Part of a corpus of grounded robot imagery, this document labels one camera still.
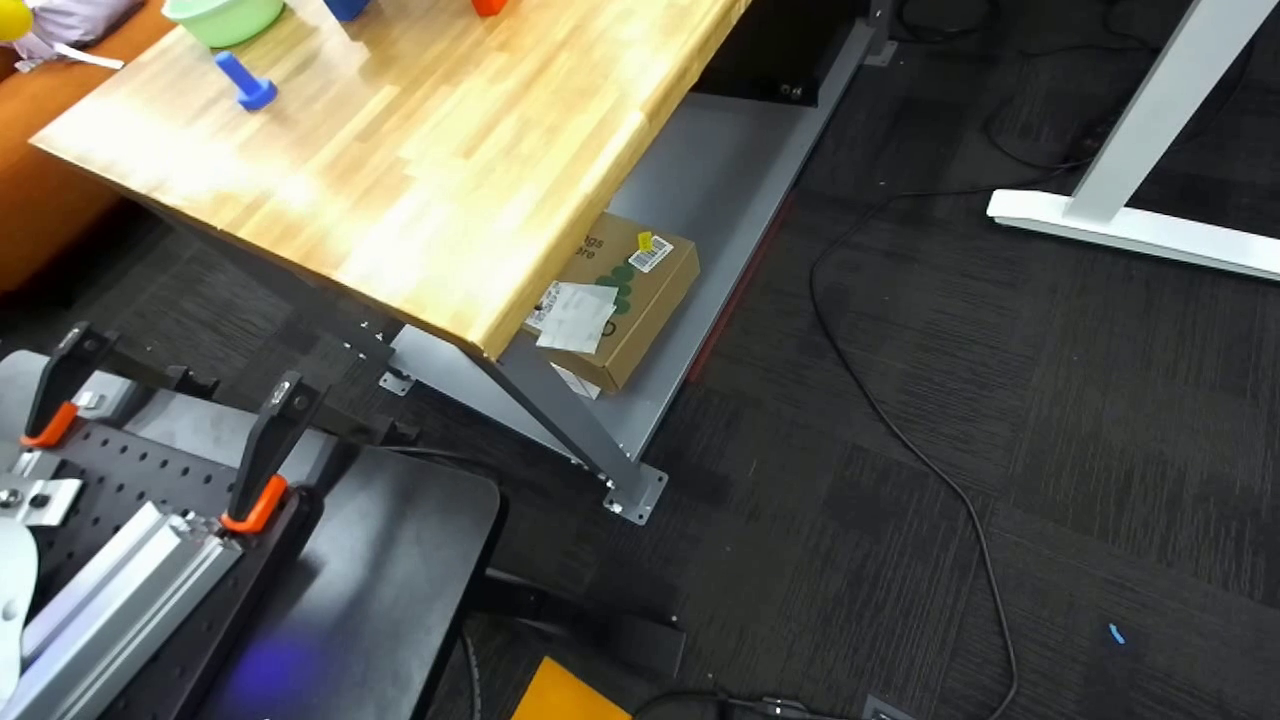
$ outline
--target wooden tabletop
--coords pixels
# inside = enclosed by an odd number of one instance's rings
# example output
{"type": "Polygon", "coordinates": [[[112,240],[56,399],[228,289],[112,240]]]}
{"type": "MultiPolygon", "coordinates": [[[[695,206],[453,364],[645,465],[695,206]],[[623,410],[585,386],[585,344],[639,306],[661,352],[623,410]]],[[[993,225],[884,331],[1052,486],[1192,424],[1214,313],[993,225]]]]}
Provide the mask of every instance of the wooden tabletop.
{"type": "Polygon", "coordinates": [[[166,34],[31,143],[500,356],[744,0],[318,0],[235,56],[166,34]]]}

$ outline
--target dark gray carpet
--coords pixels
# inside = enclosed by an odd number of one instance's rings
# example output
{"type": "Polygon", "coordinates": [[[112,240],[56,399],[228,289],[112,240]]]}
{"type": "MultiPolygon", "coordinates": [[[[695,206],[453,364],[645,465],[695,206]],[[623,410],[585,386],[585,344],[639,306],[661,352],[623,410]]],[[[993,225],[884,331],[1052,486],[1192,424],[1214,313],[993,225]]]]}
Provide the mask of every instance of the dark gray carpet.
{"type": "MultiPolygon", "coordinates": [[[[1180,10],[1132,0],[1116,24],[1169,34],[1180,10]]],[[[353,424],[395,417],[427,445],[502,460],[510,519],[496,563],[581,602],[676,612],[693,633],[685,686],[984,718],[1005,660],[973,534],[821,342],[802,280],[828,254],[821,306],[838,344],[984,510],[1024,663],[1011,718],[1280,718],[1280,289],[1005,234],[973,193],[1073,184],[993,152],[978,123],[1005,107],[994,135],[1037,165],[1089,158],[1085,129],[1103,129],[1149,56],[1011,48],[1116,46],[1099,16],[1103,3],[1027,0],[978,41],[904,48],[887,73],[854,77],[649,454],[673,489],[645,534],[609,519],[587,478],[488,421],[427,392],[375,392],[375,364],[331,331],[360,315],[339,292],[143,212],[7,302],[0,342],[49,349],[90,315],[146,364],[225,376],[231,405],[255,405],[297,364],[353,424]]],[[[1142,206],[1280,234],[1277,54],[1268,29],[1142,206]]],[[[581,647],[493,621],[473,633],[493,718],[510,712],[539,653],[623,705],[656,693],[581,647]]],[[[457,660],[436,696],[432,718],[462,718],[457,660]]]]}

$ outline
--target wooden desk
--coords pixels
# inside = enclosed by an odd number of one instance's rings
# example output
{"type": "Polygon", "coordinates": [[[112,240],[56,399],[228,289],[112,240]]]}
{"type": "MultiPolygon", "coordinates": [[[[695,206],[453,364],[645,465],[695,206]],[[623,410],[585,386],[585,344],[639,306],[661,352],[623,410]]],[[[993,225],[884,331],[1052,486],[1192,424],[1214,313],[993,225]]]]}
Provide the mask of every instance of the wooden desk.
{"type": "Polygon", "coordinates": [[[37,143],[496,360],[744,0],[318,0],[235,56],[166,34],[37,143]]]}
{"type": "Polygon", "coordinates": [[[398,313],[422,328],[395,338],[398,376],[581,460],[602,510],[645,526],[665,471],[639,454],[884,41],[884,24],[854,24],[814,107],[685,100],[739,11],[517,0],[475,22],[466,0],[372,0],[339,29],[318,0],[297,0],[240,48],[281,83],[259,115],[171,34],[37,143],[398,313]],[[517,328],[602,206],[693,236],[702,276],[632,388],[585,405],[517,328]]]}

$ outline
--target blue object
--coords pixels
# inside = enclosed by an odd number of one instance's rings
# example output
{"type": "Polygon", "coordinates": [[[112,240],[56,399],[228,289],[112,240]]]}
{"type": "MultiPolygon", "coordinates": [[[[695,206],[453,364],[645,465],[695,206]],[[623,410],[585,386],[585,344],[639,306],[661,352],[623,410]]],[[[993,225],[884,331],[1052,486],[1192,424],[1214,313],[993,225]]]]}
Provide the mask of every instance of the blue object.
{"type": "Polygon", "coordinates": [[[240,66],[240,56],[214,54],[213,62],[214,62],[214,69],[240,89],[240,107],[259,114],[259,107],[266,107],[266,106],[277,100],[277,83],[253,77],[253,73],[240,66]]]}
{"type": "Polygon", "coordinates": [[[353,24],[368,0],[325,0],[325,3],[335,22],[353,24]]]}
{"type": "Polygon", "coordinates": [[[1112,645],[1121,645],[1121,647],[1128,645],[1128,638],[1121,633],[1121,624],[1109,624],[1109,638],[1112,638],[1112,645]]]}

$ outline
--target cardboard box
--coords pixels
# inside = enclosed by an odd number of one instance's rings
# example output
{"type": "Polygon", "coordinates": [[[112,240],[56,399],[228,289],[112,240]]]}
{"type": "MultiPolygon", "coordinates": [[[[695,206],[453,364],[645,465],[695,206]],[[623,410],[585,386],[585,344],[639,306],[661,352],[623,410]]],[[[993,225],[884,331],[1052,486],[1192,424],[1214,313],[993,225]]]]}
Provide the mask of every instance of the cardboard box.
{"type": "Polygon", "coordinates": [[[556,280],[612,286],[617,313],[590,356],[549,352],[551,364],[577,374],[587,386],[600,386],[602,392],[620,392],[639,367],[661,328],[685,306],[695,271],[698,264],[693,240],[653,234],[620,217],[600,217],[585,247],[565,264],[556,280]]]}

